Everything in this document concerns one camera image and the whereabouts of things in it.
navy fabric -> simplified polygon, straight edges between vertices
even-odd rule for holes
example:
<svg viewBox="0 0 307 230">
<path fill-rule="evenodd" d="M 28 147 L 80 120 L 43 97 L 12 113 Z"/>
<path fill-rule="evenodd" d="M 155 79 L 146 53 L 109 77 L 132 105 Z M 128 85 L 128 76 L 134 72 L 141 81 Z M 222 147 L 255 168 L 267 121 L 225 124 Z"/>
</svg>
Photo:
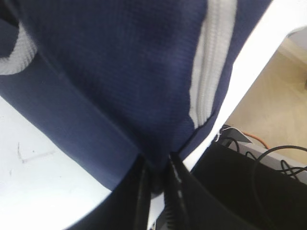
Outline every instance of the navy fabric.
<svg viewBox="0 0 307 230">
<path fill-rule="evenodd" d="M 0 19 L 0 57 L 12 51 L 18 29 Z M 40 56 L 23 72 L 0 76 L 0 95 L 109 189 L 140 150 L 108 117 L 65 84 Z"/>
<path fill-rule="evenodd" d="M 206 2 L 8 2 L 44 58 L 163 169 L 194 131 L 190 77 Z"/>
<path fill-rule="evenodd" d="M 228 90 L 233 63 L 270 2 L 271 0 L 238 0 L 236 23 L 225 65 L 215 93 L 212 114 L 206 123 L 195 131 L 182 148 L 181 158 L 186 158 L 211 132 Z"/>
</svg>

scratch mark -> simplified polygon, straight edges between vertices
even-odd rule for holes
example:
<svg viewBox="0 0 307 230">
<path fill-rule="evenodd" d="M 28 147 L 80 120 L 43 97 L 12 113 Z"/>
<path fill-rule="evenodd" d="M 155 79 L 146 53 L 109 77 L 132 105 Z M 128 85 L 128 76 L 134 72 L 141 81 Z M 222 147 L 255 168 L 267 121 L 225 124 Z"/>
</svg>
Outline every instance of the scratch mark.
<svg viewBox="0 0 307 230">
<path fill-rule="evenodd" d="M 18 159 L 23 164 L 28 163 L 29 161 L 32 161 L 32 160 L 35 160 L 35 159 L 38 159 L 38 158 L 42 158 L 42 157 L 46 157 L 46 156 L 52 155 L 53 153 L 55 153 L 55 150 L 52 150 L 52 151 L 45 152 L 45 153 L 42 153 L 42 154 L 39 154 L 39 155 L 36 155 L 36 156 L 33 156 L 33 157 L 29 157 L 29 158 L 23 159 L 22 156 L 21 156 L 21 152 L 20 152 L 20 143 L 18 142 L 18 145 L 17 145 L 17 156 L 18 156 Z"/>
</svg>

black object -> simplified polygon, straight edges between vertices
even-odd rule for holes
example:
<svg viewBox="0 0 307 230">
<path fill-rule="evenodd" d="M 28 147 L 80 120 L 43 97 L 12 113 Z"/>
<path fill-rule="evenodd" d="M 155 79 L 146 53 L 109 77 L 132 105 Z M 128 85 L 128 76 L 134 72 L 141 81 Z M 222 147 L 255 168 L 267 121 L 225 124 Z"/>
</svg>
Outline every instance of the black object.
<svg viewBox="0 0 307 230">
<path fill-rule="evenodd" d="M 162 181 L 165 210 L 158 221 L 161 228 L 165 229 L 160 221 L 165 218 L 171 230 L 270 230 L 251 186 L 254 164 L 254 160 L 214 142 L 194 167 L 193 175 L 177 154 L 171 154 L 166 170 L 157 179 L 150 176 L 139 157 L 113 193 L 70 229 L 145 230 L 152 183 Z M 259 164 L 255 188 L 276 229 L 305 229 L 305 184 Z"/>
<path fill-rule="evenodd" d="M 272 229 L 258 209 L 251 186 L 255 161 L 213 143 L 193 169 L 194 176 L 225 207 L 262 230 Z M 263 164 L 255 188 L 267 216 L 279 230 L 306 229 L 307 186 Z"/>
</svg>

floor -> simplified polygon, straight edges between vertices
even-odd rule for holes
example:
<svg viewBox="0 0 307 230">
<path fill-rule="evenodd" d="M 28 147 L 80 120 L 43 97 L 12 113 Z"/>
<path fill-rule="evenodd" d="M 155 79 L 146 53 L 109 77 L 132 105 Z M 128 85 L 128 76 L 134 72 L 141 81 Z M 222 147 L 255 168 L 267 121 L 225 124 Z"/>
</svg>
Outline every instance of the floor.
<svg viewBox="0 0 307 230">
<path fill-rule="evenodd" d="M 307 69 L 276 51 L 226 122 L 262 138 L 271 148 L 307 148 Z M 307 152 L 280 150 L 307 164 Z"/>
</svg>

black cable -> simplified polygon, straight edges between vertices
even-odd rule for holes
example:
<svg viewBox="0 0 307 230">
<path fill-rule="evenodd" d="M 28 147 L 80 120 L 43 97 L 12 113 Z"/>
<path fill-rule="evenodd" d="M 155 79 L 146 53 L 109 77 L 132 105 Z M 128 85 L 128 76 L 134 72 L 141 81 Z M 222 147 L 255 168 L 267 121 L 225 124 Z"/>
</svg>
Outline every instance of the black cable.
<svg viewBox="0 0 307 230">
<path fill-rule="evenodd" d="M 265 221 L 267 222 L 267 224 L 270 226 L 271 229 L 277 229 L 275 224 L 271 221 L 271 219 L 268 217 L 261 201 L 260 201 L 260 198 L 258 196 L 258 193 L 257 193 L 257 189 L 256 189 L 256 182 L 255 182 L 255 174 L 256 174 L 256 168 L 258 166 L 258 164 L 260 163 L 260 161 L 266 156 L 268 155 L 269 153 L 271 152 L 274 152 L 274 151 L 277 151 L 277 150 L 282 150 L 282 149 L 297 149 L 297 150 L 303 150 L 303 151 L 306 151 L 307 152 L 307 149 L 306 148 L 303 148 L 303 147 L 300 147 L 300 146 L 294 146 L 294 145 L 284 145 L 284 146 L 278 146 L 278 147 L 275 147 L 275 148 L 272 148 L 272 149 L 269 149 L 267 151 L 265 151 L 263 154 L 261 154 L 256 160 L 255 160 L 255 163 L 252 167 L 252 170 L 251 170 L 251 188 L 252 188 L 252 191 L 253 191 L 253 194 L 254 194 L 254 197 L 255 197 L 255 200 L 256 200 L 256 203 L 258 205 L 258 208 L 260 210 L 260 213 L 262 215 L 262 217 L 265 219 Z"/>
<path fill-rule="evenodd" d="M 250 151 L 247 151 L 245 153 L 245 156 L 248 157 L 248 155 L 250 155 L 254 160 L 257 160 L 257 158 L 254 156 L 254 154 L 252 154 Z"/>
<path fill-rule="evenodd" d="M 307 166 L 304 167 L 304 168 L 301 168 L 301 167 L 297 167 L 297 168 L 300 168 L 300 169 L 297 170 L 296 172 L 292 173 L 292 174 L 289 174 L 288 176 L 297 175 L 297 174 L 301 173 L 302 171 L 307 171 Z"/>
<path fill-rule="evenodd" d="M 240 147 L 239 147 L 239 144 L 238 144 L 238 141 L 232 137 L 224 137 L 224 138 L 221 138 L 220 140 L 232 140 L 235 144 L 236 144 L 236 151 L 238 153 L 240 153 Z"/>
<path fill-rule="evenodd" d="M 293 169 L 290 167 L 290 165 L 289 165 L 285 160 L 281 160 L 281 161 L 280 161 L 280 164 L 281 164 L 281 167 L 282 167 L 283 172 L 284 172 L 285 175 L 288 176 L 288 173 L 287 173 L 287 171 L 285 170 L 285 167 L 284 167 L 285 165 L 288 167 L 290 173 L 294 174 Z M 293 177 L 294 177 L 296 180 L 299 181 L 299 179 L 298 179 L 298 177 L 297 177 L 296 175 L 293 175 Z"/>
</svg>

